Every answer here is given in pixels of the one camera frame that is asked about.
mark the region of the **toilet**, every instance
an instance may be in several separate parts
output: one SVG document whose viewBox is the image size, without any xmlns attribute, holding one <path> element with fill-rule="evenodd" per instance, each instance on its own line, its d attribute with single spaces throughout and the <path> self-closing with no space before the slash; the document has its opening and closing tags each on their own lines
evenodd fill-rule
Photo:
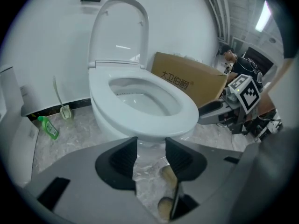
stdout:
<svg viewBox="0 0 299 224">
<path fill-rule="evenodd" d="M 149 19 L 135 0 L 108 0 L 88 49 L 95 118 L 107 141 L 137 136 L 140 143 L 187 140 L 199 114 L 180 89 L 145 69 Z"/>
</svg>

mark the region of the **tiled floor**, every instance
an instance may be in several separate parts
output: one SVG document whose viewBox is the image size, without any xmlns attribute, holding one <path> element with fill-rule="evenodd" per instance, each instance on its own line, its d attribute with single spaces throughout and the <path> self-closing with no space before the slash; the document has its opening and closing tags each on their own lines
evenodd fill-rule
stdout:
<svg viewBox="0 0 299 224">
<path fill-rule="evenodd" d="M 64 155 L 106 142 L 99 129 L 91 106 L 72 111 L 73 119 L 64 120 L 60 113 L 48 118 L 59 131 L 57 140 L 52 140 L 43 130 L 39 121 L 34 124 L 40 129 L 33 160 L 32 178 L 45 170 Z M 231 135 L 227 128 L 217 125 L 196 125 L 193 137 L 188 141 L 229 150 L 244 151 L 245 147 L 254 142 L 249 134 Z M 163 196 L 173 197 L 174 190 L 163 180 L 160 169 L 167 165 L 165 149 L 162 145 L 152 146 L 155 151 L 149 160 L 137 158 L 133 179 L 136 181 L 137 197 L 142 204 L 160 221 L 157 204 Z"/>
</svg>

